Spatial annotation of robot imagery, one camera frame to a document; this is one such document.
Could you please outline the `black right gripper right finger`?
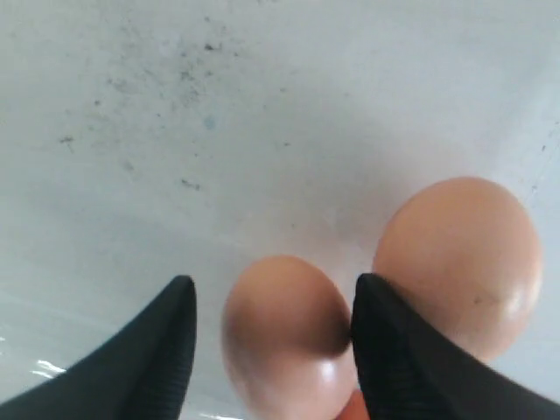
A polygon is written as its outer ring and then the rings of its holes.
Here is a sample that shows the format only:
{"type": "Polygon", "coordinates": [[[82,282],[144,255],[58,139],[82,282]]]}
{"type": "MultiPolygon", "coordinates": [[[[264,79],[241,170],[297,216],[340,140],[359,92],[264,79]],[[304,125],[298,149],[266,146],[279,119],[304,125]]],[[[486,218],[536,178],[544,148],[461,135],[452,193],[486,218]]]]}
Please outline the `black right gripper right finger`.
{"type": "Polygon", "coordinates": [[[557,419],[559,405],[478,361],[374,273],[358,277],[353,354],[372,419],[557,419]]]}

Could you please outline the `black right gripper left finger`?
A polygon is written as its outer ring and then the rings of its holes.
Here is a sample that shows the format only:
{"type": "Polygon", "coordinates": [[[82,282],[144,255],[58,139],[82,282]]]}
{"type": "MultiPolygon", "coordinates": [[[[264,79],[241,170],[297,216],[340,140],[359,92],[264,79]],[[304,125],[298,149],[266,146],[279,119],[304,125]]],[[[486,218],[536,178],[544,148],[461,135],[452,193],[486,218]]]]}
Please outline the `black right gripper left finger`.
{"type": "Polygon", "coordinates": [[[196,290],[176,276],[120,332],[1,405],[3,419],[177,419],[196,347],[196,290]]]}

